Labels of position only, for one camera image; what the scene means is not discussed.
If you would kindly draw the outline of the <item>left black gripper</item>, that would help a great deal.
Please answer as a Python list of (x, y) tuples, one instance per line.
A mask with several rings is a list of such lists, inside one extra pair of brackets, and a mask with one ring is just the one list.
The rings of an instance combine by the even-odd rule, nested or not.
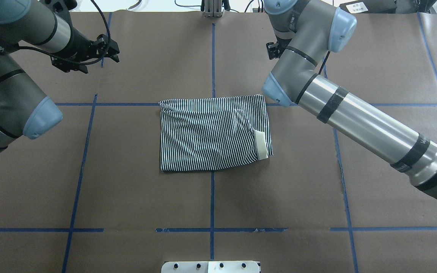
[(69, 60), (83, 63), (90, 59), (110, 58), (116, 63), (119, 62), (120, 53), (116, 41), (105, 34), (99, 35), (95, 41), (89, 40), (77, 29), (72, 29), (72, 41), (69, 44), (71, 56)]

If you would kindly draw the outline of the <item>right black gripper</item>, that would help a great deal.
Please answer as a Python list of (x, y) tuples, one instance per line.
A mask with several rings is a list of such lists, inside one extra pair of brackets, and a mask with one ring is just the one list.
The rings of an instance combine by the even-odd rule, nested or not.
[(289, 40), (277, 40), (276, 42), (266, 43), (269, 60), (280, 58), (288, 45)]

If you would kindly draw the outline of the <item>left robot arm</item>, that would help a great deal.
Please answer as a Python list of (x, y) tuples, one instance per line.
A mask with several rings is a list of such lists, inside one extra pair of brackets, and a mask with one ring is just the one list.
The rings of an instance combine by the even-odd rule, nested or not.
[(0, 153), (23, 135), (40, 137), (63, 118), (11, 53), (40, 52), (62, 72), (88, 73), (87, 66), (104, 58), (119, 62), (102, 10), (97, 7), (106, 33), (90, 40), (72, 24), (70, 11), (77, 5), (76, 0), (0, 0)]

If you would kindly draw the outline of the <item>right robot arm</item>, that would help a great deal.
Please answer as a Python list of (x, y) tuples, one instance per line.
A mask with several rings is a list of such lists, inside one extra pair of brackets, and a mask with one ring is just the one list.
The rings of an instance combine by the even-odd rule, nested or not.
[(298, 105), (409, 177), (437, 199), (437, 143), (409, 128), (315, 69), (328, 52), (341, 51), (357, 26), (353, 14), (321, 0), (265, 0), (277, 41), (277, 59), (262, 92), (283, 107)]

